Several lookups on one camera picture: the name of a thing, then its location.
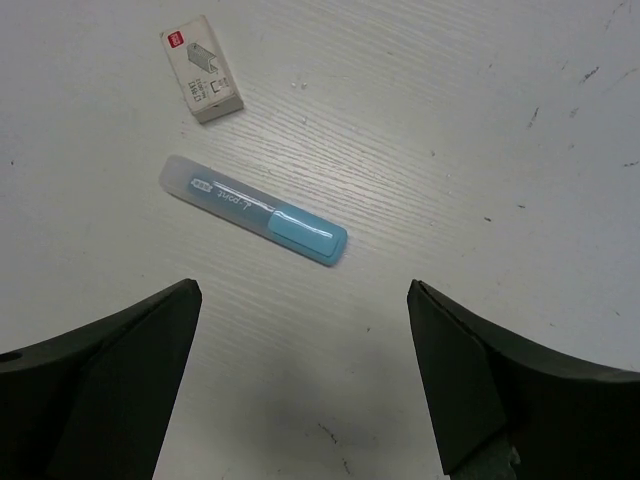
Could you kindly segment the white staples box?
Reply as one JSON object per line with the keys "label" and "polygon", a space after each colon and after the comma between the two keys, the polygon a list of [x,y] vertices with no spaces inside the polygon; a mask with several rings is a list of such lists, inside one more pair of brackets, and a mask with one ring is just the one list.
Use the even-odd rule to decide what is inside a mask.
{"label": "white staples box", "polygon": [[206,124],[244,108],[220,44],[204,15],[160,33],[192,116]]}

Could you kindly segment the blue highlighter marker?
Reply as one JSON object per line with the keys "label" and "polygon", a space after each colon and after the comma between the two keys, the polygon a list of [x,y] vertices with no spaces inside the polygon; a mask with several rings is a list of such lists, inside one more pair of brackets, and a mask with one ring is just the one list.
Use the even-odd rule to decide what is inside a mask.
{"label": "blue highlighter marker", "polygon": [[170,156],[159,177],[170,195],[325,266],[342,257],[347,231],[182,156]]}

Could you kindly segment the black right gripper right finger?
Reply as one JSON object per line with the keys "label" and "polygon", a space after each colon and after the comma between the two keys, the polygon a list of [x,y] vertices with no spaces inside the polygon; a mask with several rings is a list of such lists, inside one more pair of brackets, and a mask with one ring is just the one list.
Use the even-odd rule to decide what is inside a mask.
{"label": "black right gripper right finger", "polygon": [[535,343],[413,281],[410,327],[453,479],[635,479],[639,376]]}

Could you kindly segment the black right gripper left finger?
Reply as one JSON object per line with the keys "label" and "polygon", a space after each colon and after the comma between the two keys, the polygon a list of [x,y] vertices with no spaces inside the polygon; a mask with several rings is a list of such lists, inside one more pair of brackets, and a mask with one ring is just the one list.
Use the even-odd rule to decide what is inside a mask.
{"label": "black right gripper left finger", "polygon": [[2,478],[152,478],[201,303],[197,282],[185,279],[2,353]]}

